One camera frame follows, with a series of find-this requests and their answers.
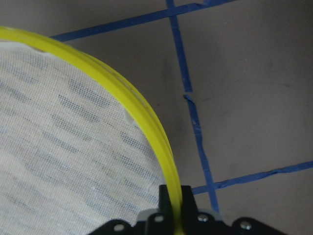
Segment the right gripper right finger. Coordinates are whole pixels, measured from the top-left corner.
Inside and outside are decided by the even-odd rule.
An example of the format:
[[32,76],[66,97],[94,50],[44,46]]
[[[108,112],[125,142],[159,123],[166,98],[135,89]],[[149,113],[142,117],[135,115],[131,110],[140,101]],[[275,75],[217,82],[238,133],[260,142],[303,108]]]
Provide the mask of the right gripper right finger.
[[186,235],[206,235],[207,226],[210,222],[210,215],[200,211],[197,207],[192,189],[190,186],[181,186],[182,226]]

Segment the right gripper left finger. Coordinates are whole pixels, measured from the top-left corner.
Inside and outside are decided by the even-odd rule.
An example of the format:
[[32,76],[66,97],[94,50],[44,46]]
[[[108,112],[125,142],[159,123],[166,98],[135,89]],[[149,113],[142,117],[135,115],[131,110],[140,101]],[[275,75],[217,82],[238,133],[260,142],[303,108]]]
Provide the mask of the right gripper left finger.
[[159,186],[158,208],[149,214],[145,222],[145,235],[173,235],[174,218],[166,185]]

